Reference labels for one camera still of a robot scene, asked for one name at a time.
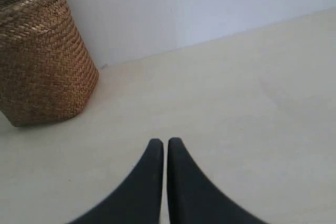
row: black object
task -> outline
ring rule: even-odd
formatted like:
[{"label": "black object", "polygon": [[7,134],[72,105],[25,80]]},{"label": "black object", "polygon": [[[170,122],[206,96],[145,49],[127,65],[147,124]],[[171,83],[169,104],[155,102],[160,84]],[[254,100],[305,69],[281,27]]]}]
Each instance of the black object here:
[{"label": "black object", "polygon": [[163,144],[150,140],[136,167],[103,202],[71,224],[159,224]]},{"label": "black object", "polygon": [[218,190],[180,138],[168,144],[167,195],[171,224],[266,224]]}]

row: beige floor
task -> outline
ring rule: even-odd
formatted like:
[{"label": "beige floor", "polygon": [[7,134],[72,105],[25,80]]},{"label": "beige floor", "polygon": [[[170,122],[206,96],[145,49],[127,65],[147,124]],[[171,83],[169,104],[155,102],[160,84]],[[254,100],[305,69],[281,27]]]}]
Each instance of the beige floor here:
[{"label": "beige floor", "polygon": [[[106,68],[85,111],[0,116],[0,222],[68,222],[148,140],[183,138],[228,196],[271,224],[335,224],[336,9]],[[164,193],[161,219],[168,223]]]}]

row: white wall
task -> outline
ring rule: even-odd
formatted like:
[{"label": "white wall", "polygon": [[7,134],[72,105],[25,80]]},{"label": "white wall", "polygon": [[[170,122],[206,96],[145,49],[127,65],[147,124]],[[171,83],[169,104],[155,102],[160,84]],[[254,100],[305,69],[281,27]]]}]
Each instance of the white wall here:
[{"label": "white wall", "polygon": [[336,0],[68,0],[98,67],[336,6]]}]

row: wicker basket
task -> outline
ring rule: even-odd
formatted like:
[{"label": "wicker basket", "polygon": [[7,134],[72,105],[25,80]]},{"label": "wicker basket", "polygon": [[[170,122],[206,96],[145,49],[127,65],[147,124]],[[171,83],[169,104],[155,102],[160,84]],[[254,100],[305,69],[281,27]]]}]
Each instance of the wicker basket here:
[{"label": "wicker basket", "polygon": [[76,116],[98,75],[66,0],[0,0],[0,110],[12,125]]}]

